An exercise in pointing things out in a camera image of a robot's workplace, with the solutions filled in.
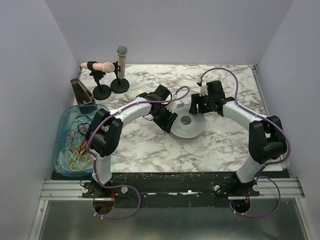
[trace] gray floor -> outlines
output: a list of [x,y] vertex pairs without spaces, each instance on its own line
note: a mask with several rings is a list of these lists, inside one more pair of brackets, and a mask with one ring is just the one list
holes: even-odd
[[[250,213],[266,213],[275,200],[252,201]],[[117,209],[123,216],[132,209]],[[50,202],[42,240],[306,240],[294,199],[282,200],[279,211],[252,219],[228,208],[142,208],[125,220],[101,220],[90,201]]]

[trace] blue plastic container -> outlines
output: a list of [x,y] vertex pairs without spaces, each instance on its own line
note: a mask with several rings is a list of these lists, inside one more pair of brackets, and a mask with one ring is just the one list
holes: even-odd
[[56,135],[53,168],[68,177],[83,177],[93,172],[93,158],[85,149],[86,129],[97,110],[108,108],[104,105],[83,105],[69,107],[61,116]]

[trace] marble surface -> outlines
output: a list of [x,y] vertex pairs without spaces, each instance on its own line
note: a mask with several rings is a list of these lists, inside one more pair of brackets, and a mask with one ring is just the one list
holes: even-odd
[[[97,101],[110,109],[133,101],[139,90],[153,92],[159,84],[175,92],[189,86],[191,91],[183,102],[191,102],[191,94],[198,93],[196,82],[200,75],[212,67],[233,71],[239,80],[238,100],[244,106],[265,113],[255,79],[247,65],[128,65],[126,79],[130,88],[123,94],[112,93]],[[92,92],[96,87],[90,71],[83,69],[80,80]],[[107,73],[102,83],[110,85],[115,78]],[[232,75],[222,70],[209,72],[205,81],[221,80],[226,97],[234,97],[236,83]],[[112,172],[211,172],[235,171],[247,159],[248,132],[236,122],[216,113],[205,114],[206,129],[193,139],[181,139],[162,131],[153,121],[139,118],[123,128],[120,142],[111,158]],[[266,171],[280,171],[279,165]]]

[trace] gray wall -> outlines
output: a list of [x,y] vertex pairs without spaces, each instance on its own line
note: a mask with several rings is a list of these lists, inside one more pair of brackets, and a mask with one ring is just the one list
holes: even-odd
[[0,7],[0,239],[28,239],[76,61],[43,0]]
[[295,0],[258,64],[271,114],[292,142],[290,170],[301,180],[320,237],[320,1]]
[[45,0],[76,60],[257,64],[293,0]]

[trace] round white disc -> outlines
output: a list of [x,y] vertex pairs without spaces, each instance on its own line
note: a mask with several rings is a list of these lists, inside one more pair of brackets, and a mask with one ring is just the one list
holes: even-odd
[[203,114],[192,115],[189,109],[190,105],[187,104],[175,111],[178,117],[171,126],[171,133],[179,138],[195,138],[205,130],[205,116]]

